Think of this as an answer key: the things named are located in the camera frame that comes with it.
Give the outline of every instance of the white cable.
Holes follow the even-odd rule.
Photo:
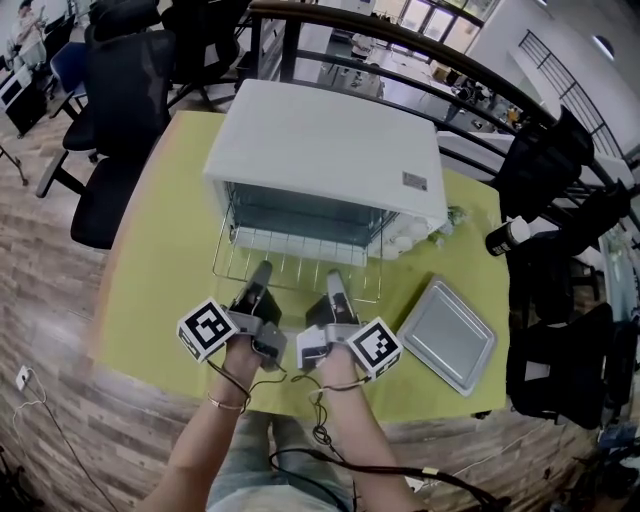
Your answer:
[[[38,382],[38,386],[40,386],[40,389],[42,390],[42,400],[34,400],[33,402],[25,402],[23,403],[20,407],[18,407],[15,411],[13,411],[13,417],[11,418],[11,423],[13,425],[13,430],[15,431],[16,435],[18,436],[18,438],[16,439],[15,437],[13,438],[14,441],[18,442],[18,445],[20,446],[20,448],[22,449],[22,453],[24,453],[24,456],[29,459],[29,455],[27,454],[27,451],[24,449],[24,444],[22,443],[22,437],[20,436],[20,431],[18,430],[18,427],[16,426],[16,417],[18,416],[18,412],[23,409],[24,407],[28,407],[31,405],[38,405],[38,404],[43,404],[47,401],[47,392],[44,389],[44,386],[42,385],[42,382],[40,382],[40,379],[38,378],[38,374],[36,373],[36,371],[29,367],[27,368],[27,372],[28,373],[32,373],[33,376],[36,378],[36,381]]]
[[[489,462],[491,459],[495,459],[496,457],[499,457],[504,452],[506,452],[509,448],[511,448],[513,445],[515,445],[516,443],[519,443],[523,439],[526,439],[531,434],[537,432],[538,430],[540,430],[544,426],[546,426],[546,422],[542,423],[542,425],[538,425],[536,428],[531,429],[529,432],[527,432],[523,436],[520,436],[515,441],[509,443],[507,446],[503,447],[499,452],[494,453],[492,455],[488,455],[487,457],[485,457],[482,460],[479,460],[478,462],[474,462],[473,464],[469,464],[467,467],[462,468],[460,471],[456,471],[455,473],[453,473],[452,476],[458,476],[459,474],[464,473],[465,471],[467,471],[467,470],[469,470],[471,468],[475,468],[476,466],[479,466],[480,464],[484,464],[485,462]],[[426,484],[424,487],[435,487],[436,485],[440,485],[440,483],[441,482],[431,482],[431,483]]]
[[[318,389],[314,389],[313,391],[311,391],[311,393],[309,393],[309,398],[311,398],[314,395],[318,395],[320,393],[325,393],[327,391],[347,391],[350,389],[355,389],[358,386],[364,386],[367,382],[369,382],[370,379],[364,378],[364,379],[360,379],[356,382],[351,382],[349,384],[339,384],[336,386],[325,386],[323,388],[318,388]]]

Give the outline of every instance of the black cable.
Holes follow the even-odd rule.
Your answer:
[[[323,492],[325,492],[326,494],[329,495],[329,497],[335,501],[336,503],[336,507],[338,508],[338,510],[340,510],[340,512],[350,512],[349,509],[345,506],[344,503],[342,503],[342,500],[340,498],[338,498],[338,496],[336,496],[336,494],[331,491],[330,489],[328,489],[327,487],[325,487],[324,485],[322,485],[319,482],[316,482],[314,480],[311,480],[310,478],[307,478],[306,476],[302,476],[299,475],[297,473],[294,473],[292,471],[287,471],[286,469],[282,469],[280,466],[278,466],[273,459],[280,453],[284,453],[287,452],[289,450],[281,450],[275,453],[272,453],[269,456],[269,464],[271,464],[271,467],[274,468],[276,471],[280,471],[282,473],[286,473],[287,475],[291,475],[291,476],[295,476],[296,478],[299,478],[300,480],[304,480],[305,482],[311,484],[311,485],[315,485],[316,487],[318,487],[319,489],[321,489]]]
[[[313,382],[315,384],[315,386],[318,389],[323,389],[322,386],[320,386],[320,383],[314,379],[313,377],[310,377],[308,374],[303,373],[300,375],[296,375],[295,377],[293,377],[291,379],[291,382],[299,382],[302,379],[307,379],[310,380],[311,382]],[[368,378],[364,378],[364,379],[360,379],[359,381],[355,382],[353,385],[347,385],[346,387],[333,387],[333,386],[325,386],[324,389],[331,389],[333,391],[349,391],[350,389],[355,389],[357,387],[360,387],[364,382],[367,382],[369,379]],[[329,413],[327,412],[327,408],[322,405],[322,392],[318,393],[318,396],[316,397],[315,400],[313,400],[311,397],[309,397],[309,401],[311,402],[311,405],[313,406],[313,410],[315,412],[316,415],[316,424],[314,425],[314,427],[311,429],[311,435],[313,436],[313,439],[316,441],[316,443],[322,445],[322,446],[326,446],[327,448],[329,448],[331,450],[331,452],[336,455],[336,457],[344,460],[344,458],[342,457],[342,455],[340,455],[340,453],[338,452],[338,450],[335,449],[335,447],[333,446],[333,439],[331,439],[331,436],[329,435],[329,431],[327,430],[326,427],[326,423],[327,420],[329,418]],[[317,482],[314,482],[314,484],[317,487],[320,487],[324,492],[326,492],[327,494],[329,494],[333,499],[335,499],[335,497],[332,495],[333,493],[331,493],[331,491],[329,491],[329,489],[326,489],[323,485],[318,484]],[[353,481],[353,498],[352,498],[352,507],[353,507],[353,512],[356,512],[358,510],[358,497],[356,494],[356,482]]]
[[[217,364],[209,361],[208,359],[207,359],[207,364],[211,366],[211,368],[213,368],[215,371],[217,371],[220,375],[222,375],[225,379],[231,382],[231,384],[237,387],[240,391],[242,391],[244,395],[247,397],[247,399],[245,400],[245,403],[246,404],[249,403],[249,401],[251,400],[251,393],[242,384],[240,384],[233,375],[231,375],[224,369],[224,365],[222,368],[220,368]]]
[[[251,386],[249,388],[249,395],[251,395],[251,392],[260,384],[280,384],[282,382],[284,382],[285,380],[287,380],[287,371],[283,370],[282,368],[280,368],[283,372],[284,375],[282,376],[281,379],[278,380],[260,380],[258,382],[256,382],[253,386]]]
[[[60,425],[58,424],[56,417],[53,415],[53,412],[51,412],[51,409],[49,409],[49,406],[47,405],[46,402],[42,402],[42,405],[44,405],[44,408],[47,410],[47,412],[49,413],[49,416],[51,417],[51,420],[53,421],[54,425],[56,426],[56,428],[58,429],[58,432],[60,432],[60,435],[62,436],[62,439],[64,440],[64,442],[67,444],[67,446],[69,447],[69,450],[71,450],[71,453],[73,454],[73,457],[76,459],[76,462],[78,463],[78,466],[80,466],[80,469],[82,469],[82,471],[84,472],[84,474],[87,476],[87,478],[89,479],[89,481],[93,484],[93,486],[98,490],[98,492],[100,494],[102,494],[102,497],[107,501],[107,503],[109,503],[109,505],[111,505],[111,508],[115,511],[115,512],[120,512],[117,507],[113,504],[113,502],[109,499],[109,497],[105,494],[105,492],[100,488],[100,486],[95,482],[95,480],[93,478],[91,478],[91,475],[89,474],[89,472],[87,471],[87,468],[84,467],[84,465],[82,464],[82,462],[80,461],[80,458],[78,457],[78,454],[76,454],[76,451],[73,449],[73,446],[71,446],[71,443],[69,442],[69,440],[67,439],[67,436],[64,435],[64,432],[62,431],[62,428],[60,427]]]
[[[272,454],[270,458],[276,457],[281,453],[287,453],[287,452],[306,453],[307,455],[310,455],[316,460],[319,460],[322,462],[328,462],[330,464],[335,464],[337,466],[343,467],[350,471],[355,471],[357,473],[368,473],[368,474],[376,474],[376,475],[403,475],[403,476],[418,478],[421,480],[424,480],[424,479],[438,480],[440,482],[448,483],[468,491],[473,495],[474,498],[476,498],[476,500],[483,507],[489,506],[493,508],[494,505],[495,506],[498,505],[498,500],[496,500],[496,498],[494,498],[487,491],[483,489],[479,489],[478,487],[475,487],[473,485],[467,484],[463,480],[460,480],[459,478],[456,478],[447,473],[443,473],[441,471],[436,471],[434,473],[425,473],[423,470],[416,469],[416,468],[409,468],[409,467],[359,466],[357,464],[351,464],[344,460],[332,459],[331,457],[329,457],[328,455],[324,454],[319,450],[309,450],[306,448],[289,448],[286,450],[280,450]]]

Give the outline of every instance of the silver baking tray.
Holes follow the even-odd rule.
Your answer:
[[[431,279],[397,336],[463,396],[473,392],[496,344],[495,333],[438,275]]]

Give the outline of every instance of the window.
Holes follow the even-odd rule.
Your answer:
[[[424,18],[426,17],[430,8],[431,5],[429,4],[420,2],[419,0],[410,0],[409,5],[407,6],[407,10],[405,11],[404,16],[402,16],[402,21],[400,22],[400,24],[404,28],[408,28],[409,30],[417,32],[422,26]]]
[[[405,3],[405,0],[377,0],[374,10],[385,16],[391,16],[395,22],[400,17]]]
[[[445,39],[444,44],[460,53],[464,53],[479,31],[480,29],[473,23],[470,23],[464,18],[458,18],[447,39]]]
[[[431,19],[429,19],[429,22],[424,29],[424,35],[430,39],[440,41],[440,38],[444,35],[452,19],[452,14],[449,14],[447,11],[443,11],[442,9],[436,9],[433,11]]]
[[[498,0],[469,0],[464,6],[464,10],[476,18],[486,21],[497,3]]]

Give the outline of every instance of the bracelet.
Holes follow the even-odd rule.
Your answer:
[[[215,398],[211,396],[210,393],[207,393],[207,399],[209,400],[209,402],[215,405],[218,409],[224,409],[226,411],[243,411],[243,412],[245,409],[245,405],[227,405],[227,404],[223,404],[222,402],[218,402]]]

